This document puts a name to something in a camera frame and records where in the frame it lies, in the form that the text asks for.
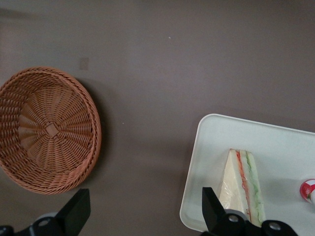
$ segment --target white tray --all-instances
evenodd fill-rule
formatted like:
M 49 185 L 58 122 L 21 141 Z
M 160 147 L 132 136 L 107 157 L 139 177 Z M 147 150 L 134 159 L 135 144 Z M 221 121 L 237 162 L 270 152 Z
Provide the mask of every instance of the white tray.
M 199 123 L 180 210 L 182 222 L 206 231 L 202 187 L 220 195 L 230 148 L 255 157 L 267 219 L 290 225 L 299 236 L 314 233 L 315 206 L 304 201 L 300 185 L 315 178 L 315 133 L 217 114 Z

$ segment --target green filling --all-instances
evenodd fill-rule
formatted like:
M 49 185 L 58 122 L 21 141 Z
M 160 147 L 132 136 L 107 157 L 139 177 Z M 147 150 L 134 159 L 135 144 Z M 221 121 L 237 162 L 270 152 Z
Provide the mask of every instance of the green filling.
M 250 158 L 248 157 L 247 151 L 246 151 L 246 160 L 247 160 L 247 164 L 248 164 L 248 167 L 249 167 L 251 180 L 253 180 L 252 184 L 254 186 L 254 193 L 255 193 L 254 200 L 255 200 L 256 210 L 257 210 L 257 213 L 258 213 L 258 220 L 259 220 L 259 223 L 262 224 L 263 220 L 261 219 L 262 216 L 260 215 L 261 202 L 260 202 L 260 197 L 259 197 L 259 188 L 256 185 L 256 181 L 254 181 L 255 178 L 254 178 L 253 173 L 252 173 L 252 166 L 251 166 Z

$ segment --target wicker basket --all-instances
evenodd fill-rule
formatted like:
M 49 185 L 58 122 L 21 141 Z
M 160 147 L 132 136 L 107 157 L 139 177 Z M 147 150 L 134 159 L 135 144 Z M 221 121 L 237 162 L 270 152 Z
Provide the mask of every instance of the wicker basket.
M 25 189 L 56 194 L 76 187 L 100 144 L 95 104 L 72 76 L 34 67 L 0 88 L 0 165 Z

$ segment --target red filling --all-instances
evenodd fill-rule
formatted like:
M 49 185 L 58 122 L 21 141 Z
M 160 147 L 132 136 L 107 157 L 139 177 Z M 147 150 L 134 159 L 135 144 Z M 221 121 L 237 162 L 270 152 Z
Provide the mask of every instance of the red filling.
M 244 174 L 244 170 L 243 170 L 243 165 L 242 165 L 242 161 L 241 161 L 241 154 L 239 151 L 236 151 L 236 156 L 237 156 L 237 160 L 238 160 L 238 169 L 239 169 L 241 177 L 242 177 L 242 187 L 245 190 L 247 204 L 248 204 L 248 207 L 250 208 L 249 190 L 248 190 L 247 180 L 245 178 L 245 174 Z M 248 209 L 248 211 L 246 211 L 246 213 L 250 216 L 250 220 L 252 220 L 251 212 L 249 209 Z

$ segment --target plastic wrap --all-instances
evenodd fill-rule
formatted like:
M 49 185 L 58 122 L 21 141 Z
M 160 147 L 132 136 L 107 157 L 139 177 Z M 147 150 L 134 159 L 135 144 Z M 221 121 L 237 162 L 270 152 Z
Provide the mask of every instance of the plastic wrap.
M 265 220 L 257 170 L 253 156 L 244 150 L 230 150 L 219 200 L 224 209 L 242 212 L 254 225 Z

